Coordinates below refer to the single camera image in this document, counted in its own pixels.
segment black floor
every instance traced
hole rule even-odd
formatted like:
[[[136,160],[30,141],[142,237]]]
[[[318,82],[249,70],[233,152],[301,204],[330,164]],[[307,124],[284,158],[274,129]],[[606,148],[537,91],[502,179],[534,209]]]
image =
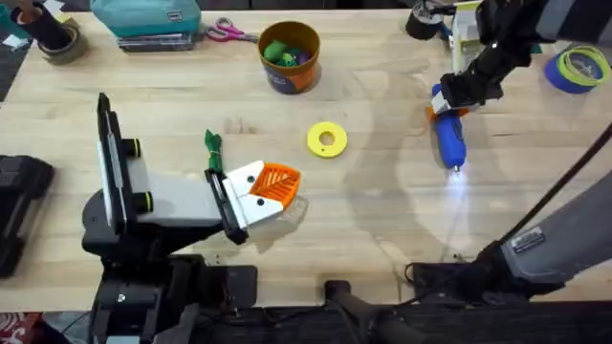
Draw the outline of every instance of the black floor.
[[[269,313],[281,316],[296,310],[299,309]],[[256,318],[259,313],[261,311],[253,310],[244,315]],[[417,305],[405,308],[400,315],[423,333],[445,334],[466,344],[612,343],[612,302],[534,303],[471,310]],[[334,310],[295,318],[273,327],[237,327],[221,323],[214,326],[210,322],[203,327],[192,337],[192,343],[355,344]],[[399,343],[411,344],[405,340]]]

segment green tape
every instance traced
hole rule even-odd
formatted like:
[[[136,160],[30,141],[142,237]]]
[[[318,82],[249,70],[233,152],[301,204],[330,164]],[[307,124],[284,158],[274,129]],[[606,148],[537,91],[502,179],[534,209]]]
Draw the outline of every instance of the green tape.
[[[570,54],[583,54],[588,58],[592,59],[601,70],[600,78],[593,78],[582,74],[570,61]],[[557,60],[557,67],[561,75],[566,79],[577,83],[582,86],[596,86],[608,78],[610,78],[610,65],[608,64],[605,55],[594,47],[580,46],[566,50],[561,53],[561,56]]]

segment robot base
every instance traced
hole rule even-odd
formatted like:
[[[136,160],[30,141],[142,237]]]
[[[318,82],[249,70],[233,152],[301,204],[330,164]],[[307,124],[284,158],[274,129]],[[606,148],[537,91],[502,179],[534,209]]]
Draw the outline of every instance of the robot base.
[[[118,235],[108,225],[101,191],[83,209],[83,225],[83,247],[102,257],[104,267],[92,308],[91,335],[99,343],[135,335],[141,343],[168,338],[186,344],[200,308],[248,308],[256,302],[256,267],[211,267],[200,254],[151,254],[156,240]]]

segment yellow ring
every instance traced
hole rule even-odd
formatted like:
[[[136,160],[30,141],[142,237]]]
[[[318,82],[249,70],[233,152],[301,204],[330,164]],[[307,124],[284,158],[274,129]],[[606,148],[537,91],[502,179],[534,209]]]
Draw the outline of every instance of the yellow ring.
[[[146,199],[146,211],[151,212],[151,196],[148,192],[144,193],[144,198]]]
[[[140,149],[138,148],[138,140],[134,139],[134,158],[140,158],[141,157],[141,152]]]
[[[323,134],[328,133],[334,138],[334,143],[323,144],[320,141],[320,137]],[[306,138],[308,148],[315,153],[315,155],[322,158],[333,158],[338,156],[348,143],[346,132],[341,126],[334,122],[324,121],[313,125],[308,131]]]

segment container of colored objects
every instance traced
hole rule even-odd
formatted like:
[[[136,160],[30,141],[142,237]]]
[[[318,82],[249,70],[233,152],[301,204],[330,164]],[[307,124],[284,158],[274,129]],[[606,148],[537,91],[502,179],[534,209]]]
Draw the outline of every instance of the container of colored objects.
[[[298,94],[313,84],[319,47],[315,30],[295,21],[271,25],[257,42],[259,58],[270,84],[285,95]]]
[[[11,20],[11,10],[5,5],[0,4],[0,27],[19,38],[30,38],[30,35]]]
[[[582,46],[568,49],[544,67],[544,75],[553,86],[570,94],[583,94],[610,77],[610,66],[597,48]]]

